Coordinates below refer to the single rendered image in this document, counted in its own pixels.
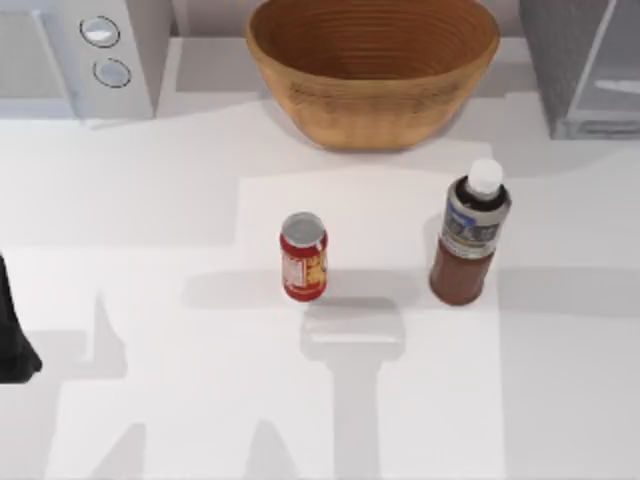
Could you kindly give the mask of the red and yellow can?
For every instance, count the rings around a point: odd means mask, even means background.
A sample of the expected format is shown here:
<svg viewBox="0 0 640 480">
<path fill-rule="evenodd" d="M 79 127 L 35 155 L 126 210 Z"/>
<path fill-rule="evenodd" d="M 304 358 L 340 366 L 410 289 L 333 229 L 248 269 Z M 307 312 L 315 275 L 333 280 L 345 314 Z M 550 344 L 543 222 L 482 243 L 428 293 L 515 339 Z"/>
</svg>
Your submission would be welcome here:
<svg viewBox="0 0 640 480">
<path fill-rule="evenodd" d="M 298 302 L 319 298 L 328 284 L 328 234 L 321 219 L 305 211 L 289 215 L 279 242 L 285 293 Z"/>
</svg>

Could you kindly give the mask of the brown bottle with white cap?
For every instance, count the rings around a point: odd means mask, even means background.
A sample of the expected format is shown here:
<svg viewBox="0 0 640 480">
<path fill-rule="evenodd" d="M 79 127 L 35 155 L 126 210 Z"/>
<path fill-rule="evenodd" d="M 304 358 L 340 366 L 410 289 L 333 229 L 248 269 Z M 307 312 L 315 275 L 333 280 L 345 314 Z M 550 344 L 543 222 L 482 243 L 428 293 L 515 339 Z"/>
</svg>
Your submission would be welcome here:
<svg viewBox="0 0 640 480">
<path fill-rule="evenodd" d="M 496 160 L 479 158 L 448 187 L 438 247 L 429 274 L 433 293 L 464 306 L 482 293 L 512 199 Z"/>
</svg>

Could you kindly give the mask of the woven wooden basket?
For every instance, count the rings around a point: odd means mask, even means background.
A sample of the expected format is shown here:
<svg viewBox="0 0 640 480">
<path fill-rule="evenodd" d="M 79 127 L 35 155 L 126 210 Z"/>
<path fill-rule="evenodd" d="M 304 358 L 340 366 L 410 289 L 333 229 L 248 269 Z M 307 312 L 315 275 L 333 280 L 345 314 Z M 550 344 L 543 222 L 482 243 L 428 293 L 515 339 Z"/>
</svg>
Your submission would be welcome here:
<svg viewBox="0 0 640 480">
<path fill-rule="evenodd" d="M 309 140 L 396 150 L 455 116 L 500 32 L 478 0 L 264 0 L 245 38 L 272 97 Z"/>
</svg>

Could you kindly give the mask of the round microwave knob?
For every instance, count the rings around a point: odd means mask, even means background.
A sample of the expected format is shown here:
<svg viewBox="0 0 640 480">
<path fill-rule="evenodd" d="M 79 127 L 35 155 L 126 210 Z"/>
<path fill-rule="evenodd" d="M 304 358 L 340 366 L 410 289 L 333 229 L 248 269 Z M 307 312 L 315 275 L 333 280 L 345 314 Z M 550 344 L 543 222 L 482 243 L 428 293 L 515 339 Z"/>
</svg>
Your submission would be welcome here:
<svg viewBox="0 0 640 480">
<path fill-rule="evenodd" d="M 111 89 L 126 87 L 132 80 L 129 67 L 115 58 L 96 61 L 92 66 L 94 78 L 103 86 Z"/>
<path fill-rule="evenodd" d="M 118 25 L 106 16 L 81 20 L 79 31 L 82 38 L 96 48 L 112 48 L 120 40 Z"/>
</svg>

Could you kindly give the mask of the grey cabinet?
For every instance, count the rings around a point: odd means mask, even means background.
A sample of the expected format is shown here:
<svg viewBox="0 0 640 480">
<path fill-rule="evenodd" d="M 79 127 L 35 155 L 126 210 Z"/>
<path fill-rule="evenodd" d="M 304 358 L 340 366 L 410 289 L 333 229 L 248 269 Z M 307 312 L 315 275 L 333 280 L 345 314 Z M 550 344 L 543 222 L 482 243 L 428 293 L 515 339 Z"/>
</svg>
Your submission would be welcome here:
<svg viewBox="0 0 640 480">
<path fill-rule="evenodd" d="M 640 140 L 640 0 L 519 0 L 554 140 Z"/>
</svg>

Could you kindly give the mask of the pale microwave oven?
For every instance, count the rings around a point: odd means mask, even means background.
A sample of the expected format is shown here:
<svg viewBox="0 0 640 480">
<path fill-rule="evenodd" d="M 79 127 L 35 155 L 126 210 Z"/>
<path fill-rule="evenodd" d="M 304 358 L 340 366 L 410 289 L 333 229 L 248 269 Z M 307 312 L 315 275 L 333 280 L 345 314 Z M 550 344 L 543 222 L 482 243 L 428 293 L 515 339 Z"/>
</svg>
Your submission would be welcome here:
<svg viewBox="0 0 640 480">
<path fill-rule="evenodd" d="M 112 48 L 82 38 L 80 21 L 96 16 L 118 25 Z M 154 117 L 173 24 L 172 0 L 0 0 L 0 119 Z M 126 87 L 94 78 L 107 58 L 131 70 Z"/>
</svg>

